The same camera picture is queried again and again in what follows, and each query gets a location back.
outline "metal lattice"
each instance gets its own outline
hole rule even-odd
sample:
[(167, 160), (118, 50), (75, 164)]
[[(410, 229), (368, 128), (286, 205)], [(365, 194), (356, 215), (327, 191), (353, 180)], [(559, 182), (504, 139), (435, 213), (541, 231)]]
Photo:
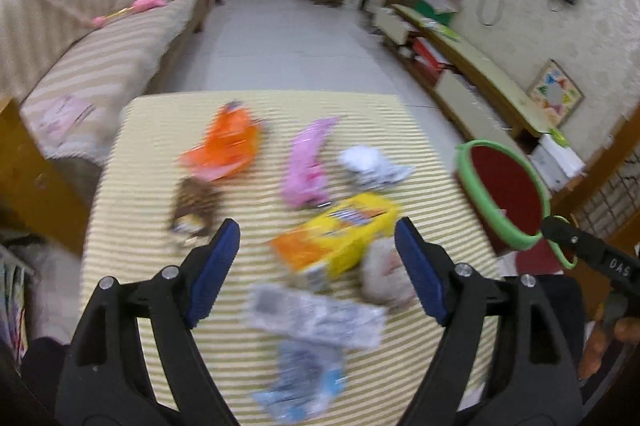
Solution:
[(640, 146), (600, 190), (577, 211), (581, 229), (606, 239), (640, 207)]

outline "textured wallpaper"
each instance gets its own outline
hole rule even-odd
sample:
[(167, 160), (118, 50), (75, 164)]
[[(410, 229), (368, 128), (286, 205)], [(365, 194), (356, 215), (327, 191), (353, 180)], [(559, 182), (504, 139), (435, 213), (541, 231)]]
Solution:
[[(478, 1), (464, 0), (452, 27), (523, 89), (555, 59), (585, 96), (561, 130), (588, 159), (640, 98), (640, 0), (505, 0), (494, 27), (478, 21)], [(487, 21), (497, 5), (487, 1)]]

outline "yellow snack package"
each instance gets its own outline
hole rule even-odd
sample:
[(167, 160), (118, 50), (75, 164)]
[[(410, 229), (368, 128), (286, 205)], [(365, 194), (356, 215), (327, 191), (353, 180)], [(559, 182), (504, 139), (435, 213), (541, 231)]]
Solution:
[(392, 236), (399, 208), (384, 197), (361, 193), (287, 231), (271, 247), (297, 287), (318, 291), (358, 264), (376, 238)]

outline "sofa backrest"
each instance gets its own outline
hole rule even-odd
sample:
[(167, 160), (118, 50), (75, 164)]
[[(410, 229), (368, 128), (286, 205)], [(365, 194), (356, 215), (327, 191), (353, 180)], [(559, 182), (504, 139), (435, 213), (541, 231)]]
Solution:
[(0, 96), (22, 102), (115, 0), (0, 0)]

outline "sofa seat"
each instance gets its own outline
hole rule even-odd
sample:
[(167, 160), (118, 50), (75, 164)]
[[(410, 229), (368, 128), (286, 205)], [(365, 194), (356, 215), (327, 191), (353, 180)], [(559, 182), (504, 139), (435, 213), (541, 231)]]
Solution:
[[(196, 0), (174, 0), (130, 15), (94, 30), (69, 49), (20, 107), (46, 158), (81, 157), (104, 165), (120, 125), (120, 111), (145, 91), (169, 45), (191, 19), (195, 4)], [(38, 121), (65, 94), (89, 101), (94, 110), (56, 146), (40, 134)]]

